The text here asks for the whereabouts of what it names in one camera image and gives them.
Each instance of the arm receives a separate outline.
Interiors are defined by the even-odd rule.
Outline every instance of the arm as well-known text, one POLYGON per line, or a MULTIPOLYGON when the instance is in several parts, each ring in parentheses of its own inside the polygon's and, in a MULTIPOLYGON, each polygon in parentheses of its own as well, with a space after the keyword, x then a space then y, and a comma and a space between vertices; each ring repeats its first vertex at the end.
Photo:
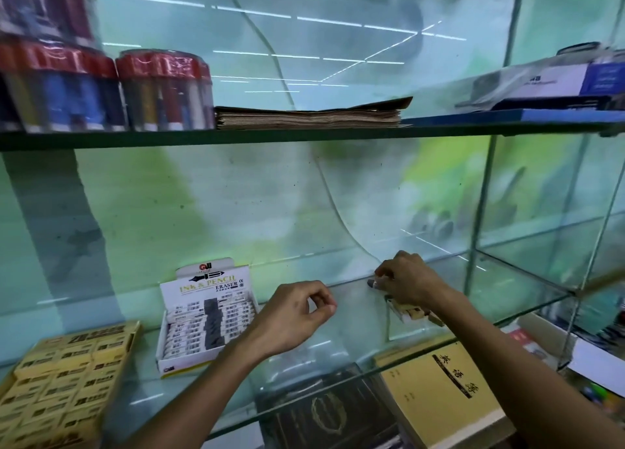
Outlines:
POLYGON ((197 449, 256 365, 308 339, 336 311, 320 281, 281 285, 252 324, 217 359, 119 449, 197 449), (309 314, 308 297, 317 310, 309 314))
POLYGON ((490 324, 426 265, 400 251, 376 270, 378 286, 427 308, 462 342, 497 401, 532 447, 625 447, 625 433, 556 372, 490 324))

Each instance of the glass display case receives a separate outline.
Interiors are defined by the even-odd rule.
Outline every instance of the glass display case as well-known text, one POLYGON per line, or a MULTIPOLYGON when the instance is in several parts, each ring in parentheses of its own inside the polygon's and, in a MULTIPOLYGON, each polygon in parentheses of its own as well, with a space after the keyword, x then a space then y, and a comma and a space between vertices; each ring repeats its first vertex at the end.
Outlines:
POLYGON ((140 319, 110 440, 202 371, 161 379, 154 356, 160 283, 203 260, 248 264, 259 303, 281 283, 320 279, 339 304, 249 375, 211 437, 452 342, 426 319, 403 323, 367 286, 399 249, 498 326, 539 311, 597 332, 617 308, 625 113, 443 114, 475 76, 576 42, 617 46, 618 0, 592 0, 601 12, 544 0, 98 3, 108 55, 196 53, 216 105, 415 97, 403 128, 0 134, 0 374, 42 337, 140 319))

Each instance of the yellow notebook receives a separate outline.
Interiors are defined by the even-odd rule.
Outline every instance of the yellow notebook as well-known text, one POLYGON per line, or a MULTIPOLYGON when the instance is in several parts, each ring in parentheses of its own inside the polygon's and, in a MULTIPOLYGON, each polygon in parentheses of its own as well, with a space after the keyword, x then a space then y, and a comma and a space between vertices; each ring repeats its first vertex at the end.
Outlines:
POLYGON ((453 447, 505 419, 459 342, 386 370, 381 378, 410 435, 428 448, 453 447))

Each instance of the hand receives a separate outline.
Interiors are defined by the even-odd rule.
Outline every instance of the hand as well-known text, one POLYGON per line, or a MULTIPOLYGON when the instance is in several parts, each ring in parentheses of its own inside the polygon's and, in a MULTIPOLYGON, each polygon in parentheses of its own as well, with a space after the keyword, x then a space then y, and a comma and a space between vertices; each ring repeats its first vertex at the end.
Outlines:
POLYGON ((262 361, 291 350, 308 339, 336 312, 336 301, 321 281, 280 285, 241 335, 262 361), (308 298, 317 309, 310 313, 308 298))
POLYGON ((376 276, 379 276, 378 287, 398 303, 413 304, 437 314, 442 295, 453 291, 419 255, 403 250, 392 260, 385 260, 376 270, 376 276))

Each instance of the left hand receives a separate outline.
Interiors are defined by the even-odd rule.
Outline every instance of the left hand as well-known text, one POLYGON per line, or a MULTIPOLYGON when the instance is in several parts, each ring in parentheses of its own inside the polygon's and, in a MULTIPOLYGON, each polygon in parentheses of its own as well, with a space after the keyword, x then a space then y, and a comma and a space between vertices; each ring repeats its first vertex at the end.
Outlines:
POLYGON ((240 340, 258 361, 305 342, 336 312, 336 301, 321 281, 301 281, 280 285, 262 311, 254 318, 240 340), (308 298, 317 309, 310 312, 308 298))

